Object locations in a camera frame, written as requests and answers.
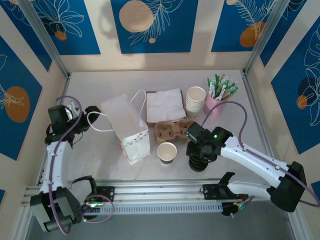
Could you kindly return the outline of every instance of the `white paper bag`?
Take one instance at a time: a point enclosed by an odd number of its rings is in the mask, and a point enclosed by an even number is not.
[[[138,114],[131,102],[139,92],[143,92],[145,98]],[[131,101],[123,94],[101,103],[130,165],[150,155],[149,129],[140,117],[147,95],[144,90],[137,94]]]

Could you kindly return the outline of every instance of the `white napkin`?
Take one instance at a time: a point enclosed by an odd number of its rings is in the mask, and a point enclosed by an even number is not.
[[[146,121],[148,123],[176,122],[185,116],[186,112],[179,88],[146,94]]]

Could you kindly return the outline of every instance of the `beige wall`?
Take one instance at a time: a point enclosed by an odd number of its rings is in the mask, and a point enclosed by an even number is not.
[[[224,1],[199,0],[190,53],[121,54],[110,0],[84,0],[101,55],[62,56],[63,62],[70,72],[243,69],[250,51],[211,52]]]
[[[35,184],[46,148],[45,130],[50,123],[48,108],[62,93],[65,80],[54,64],[51,65],[49,73],[45,70],[1,7],[0,35],[42,85],[42,92],[17,161],[0,154],[0,189],[5,190],[0,206],[0,239],[5,240],[9,238],[15,225],[26,186]]]
[[[262,107],[267,133],[273,149],[276,150],[280,160],[288,163],[296,161],[303,165],[309,187],[311,187],[311,183],[320,180],[320,145],[298,154],[271,86],[271,81],[319,17],[319,9],[319,0],[308,0],[266,67],[263,67],[259,59],[248,76]],[[308,193],[304,193],[302,199],[315,203],[315,200]],[[304,204],[299,205],[314,239],[320,239],[320,209]]]

